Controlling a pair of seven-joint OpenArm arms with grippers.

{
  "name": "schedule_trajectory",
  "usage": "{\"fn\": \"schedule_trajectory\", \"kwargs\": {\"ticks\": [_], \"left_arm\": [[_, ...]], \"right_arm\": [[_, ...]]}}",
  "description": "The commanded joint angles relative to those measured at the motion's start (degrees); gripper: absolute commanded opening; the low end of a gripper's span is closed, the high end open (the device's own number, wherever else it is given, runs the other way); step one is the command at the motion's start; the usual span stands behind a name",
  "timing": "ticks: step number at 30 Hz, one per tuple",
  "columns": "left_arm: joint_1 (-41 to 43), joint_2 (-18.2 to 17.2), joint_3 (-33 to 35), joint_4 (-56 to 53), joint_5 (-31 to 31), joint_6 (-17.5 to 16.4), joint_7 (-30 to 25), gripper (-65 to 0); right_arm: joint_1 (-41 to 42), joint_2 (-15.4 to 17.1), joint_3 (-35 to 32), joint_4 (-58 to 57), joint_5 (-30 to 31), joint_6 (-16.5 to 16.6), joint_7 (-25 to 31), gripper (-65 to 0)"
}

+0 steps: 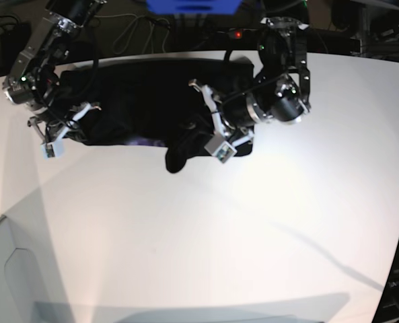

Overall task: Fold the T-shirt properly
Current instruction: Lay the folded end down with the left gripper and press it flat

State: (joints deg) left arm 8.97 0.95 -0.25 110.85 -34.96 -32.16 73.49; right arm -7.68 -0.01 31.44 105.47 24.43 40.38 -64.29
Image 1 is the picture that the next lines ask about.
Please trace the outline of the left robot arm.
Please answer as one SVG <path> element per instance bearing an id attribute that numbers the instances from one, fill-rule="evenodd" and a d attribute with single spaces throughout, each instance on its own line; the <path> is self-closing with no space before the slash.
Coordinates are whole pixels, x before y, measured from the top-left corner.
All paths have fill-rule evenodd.
<path id="1" fill-rule="evenodd" d="M 262 23 L 257 47 L 262 68 L 249 85 L 225 95 L 197 79 L 189 82 L 202 95 L 213 122 L 205 146 L 209 153 L 252 141 L 255 124 L 297 123 L 311 110 L 306 46 L 297 39 L 308 25 L 283 16 L 267 16 Z"/>

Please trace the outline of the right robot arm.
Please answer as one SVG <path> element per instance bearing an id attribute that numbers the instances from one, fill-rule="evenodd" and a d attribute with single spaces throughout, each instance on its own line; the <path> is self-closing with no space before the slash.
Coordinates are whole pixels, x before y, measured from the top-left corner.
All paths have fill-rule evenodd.
<path id="1" fill-rule="evenodd" d="M 86 113 L 85 95 L 99 69 L 96 36 L 89 23 L 104 5 L 105 1 L 49 1 L 48 17 L 42 18 L 32 32 L 3 81 L 7 99 L 32 113 L 27 126 L 45 145 L 64 138 L 87 141 L 80 119 Z M 81 31 L 86 31 L 92 44 L 92 66 L 87 81 L 74 89 L 61 83 L 55 68 L 69 57 L 69 47 Z"/>

